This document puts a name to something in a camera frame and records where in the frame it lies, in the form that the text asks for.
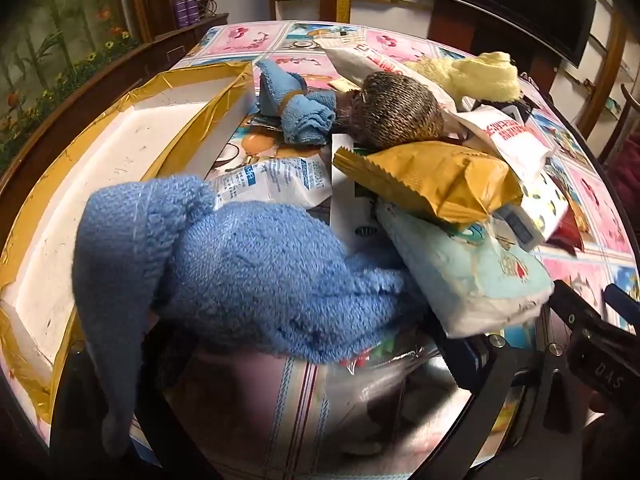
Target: bottle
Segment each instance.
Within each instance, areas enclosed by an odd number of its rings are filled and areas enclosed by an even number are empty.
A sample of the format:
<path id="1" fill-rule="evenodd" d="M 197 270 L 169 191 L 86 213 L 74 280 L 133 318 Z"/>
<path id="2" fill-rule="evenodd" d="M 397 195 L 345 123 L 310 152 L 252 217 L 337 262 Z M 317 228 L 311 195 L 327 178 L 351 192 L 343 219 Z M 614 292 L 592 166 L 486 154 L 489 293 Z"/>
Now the bottle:
<path id="1" fill-rule="evenodd" d="M 174 0 L 175 17 L 178 20 L 178 28 L 189 25 L 189 17 L 187 15 L 187 2 L 185 0 Z"/>
<path id="2" fill-rule="evenodd" d="M 187 16 L 189 25 L 200 21 L 200 11 L 198 10 L 198 0 L 187 0 Z"/>

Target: box lined with yellow tape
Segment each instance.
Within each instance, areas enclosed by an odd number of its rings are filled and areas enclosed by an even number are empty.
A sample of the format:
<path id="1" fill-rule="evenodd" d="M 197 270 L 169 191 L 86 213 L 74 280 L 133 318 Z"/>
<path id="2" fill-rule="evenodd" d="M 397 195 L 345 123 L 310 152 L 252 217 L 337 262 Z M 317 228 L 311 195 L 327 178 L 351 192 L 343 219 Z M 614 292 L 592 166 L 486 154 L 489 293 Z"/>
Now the box lined with yellow tape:
<path id="1" fill-rule="evenodd" d="M 89 195 L 154 176 L 206 176 L 254 102 L 247 62 L 161 73 L 102 113 L 33 187 L 0 257 L 0 364 L 34 423 L 50 423 L 77 333 L 70 270 Z"/>

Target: patterned tablecloth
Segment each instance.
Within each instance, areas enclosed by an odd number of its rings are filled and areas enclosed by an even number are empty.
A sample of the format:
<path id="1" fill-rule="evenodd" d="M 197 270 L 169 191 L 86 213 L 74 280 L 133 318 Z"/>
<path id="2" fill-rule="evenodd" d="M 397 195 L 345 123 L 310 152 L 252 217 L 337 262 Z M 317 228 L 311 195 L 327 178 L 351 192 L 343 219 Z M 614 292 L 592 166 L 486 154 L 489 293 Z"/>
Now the patterned tablecloth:
<path id="1" fill-rule="evenodd" d="M 310 86 L 327 88 L 338 74 L 314 35 L 342 30 L 363 33 L 371 46 L 400 61 L 468 56 L 388 30 L 260 22 L 212 28 L 175 67 L 232 60 L 255 64 L 268 58 L 303 75 Z M 256 68 L 256 87 L 258 78 Z M 608 283 L 616 283 L 639 299 L 632 246 L 612 197 L 572 132 L 532 84 L 520 83 L 540 107 L 527 124 L 556 149 L 551 170 L 564 180 L 581 211 L 577 220 L 584 241 L 584 252 L 576 258 L 548 247 L 537 248 L 534 254 L 552 279 L 565 280 L 605 319 L 624 327 L 601 295 Z M 565 342 L 567 332 L 559 319 L 552 317 L 550 328 L 551 339 Z M 406 478 L 439 442 L 468 398 L 446 378 L 428 379 L 441 367 L 431 360 L 421 376 L 410 375 L 372 401 L 362 398 L 366 387 L 353 386 L 360 398 L 345 394 L 340 388 L 346 384 L 349 390 L 350 378 L 335 367 L 261 354 L 220 357 L 202 352 L 187 379 L 172 392 L 172 403 L 196 443 L 226 476 Z M 495 441 L 488 441 L 486 456 L 499 436 Z"/>

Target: red package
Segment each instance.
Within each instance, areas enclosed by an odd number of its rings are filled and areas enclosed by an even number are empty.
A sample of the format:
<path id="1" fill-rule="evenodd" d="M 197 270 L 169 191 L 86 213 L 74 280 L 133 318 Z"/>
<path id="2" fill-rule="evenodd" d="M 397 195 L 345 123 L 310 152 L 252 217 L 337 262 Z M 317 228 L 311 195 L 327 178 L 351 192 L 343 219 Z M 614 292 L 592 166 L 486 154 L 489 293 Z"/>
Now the red package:
<path id="1" fill-rule="evenodd" d="M 551 180 L 554 181 L 554 184 L 558 186 L 558 189 L 564 194 L 564 197 L 569 202 L 569 208 L 566 210 L 566 213 L 562 217 L 558 228 L 551 235 L 551 238 L 546 241 L 547 244 L 557 247 L 559 249 L 567 251 L 572 256 L 575 256 L 575 250 L 580 249 L 584 252 L 584 243 L 582 242 L 582 237 L 580 236 L 580 229 L 578 229 L 578 222 L 575 221 L 575 213 L 573 208 L 573 201 L 569 200 L 564 188 L 562 186 L 562 182 L 560 179 L 553 175 L 549 175 Z"/>

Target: rolled blue cloth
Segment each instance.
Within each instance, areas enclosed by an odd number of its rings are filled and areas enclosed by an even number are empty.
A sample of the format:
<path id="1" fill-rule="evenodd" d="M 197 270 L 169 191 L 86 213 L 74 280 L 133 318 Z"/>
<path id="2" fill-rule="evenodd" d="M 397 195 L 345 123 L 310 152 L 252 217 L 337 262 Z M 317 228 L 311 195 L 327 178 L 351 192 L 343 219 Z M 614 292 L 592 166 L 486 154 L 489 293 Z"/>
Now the rolled blue cloth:
<path id="1" fill-rule="evenodd" d="M 262 72 L 258 98 L 260 111 L 282 118 L 285 142 L 326 144 L 335 121 L 335 93 L 312 92 L 313 95 L 306 96 L 306 83 L 301 83 L 301 76 L 285 72 L 270 59 L 259 61 L 257 66 Z M 292 92 L 300 93 L 291 96 Z"/>
<path id="2" fill-rule="evenodd" d="M 347 258 L 300 208 L 213 204 L 203 181 L 184 176 L 108 187 L 86 204 L 72 283 L 109 405 L 102 439 L 111 456 L 128 444 L 150 308 L 215 343 L 318 364 L 370 348 L 425 312 L 391 245 Z"/>

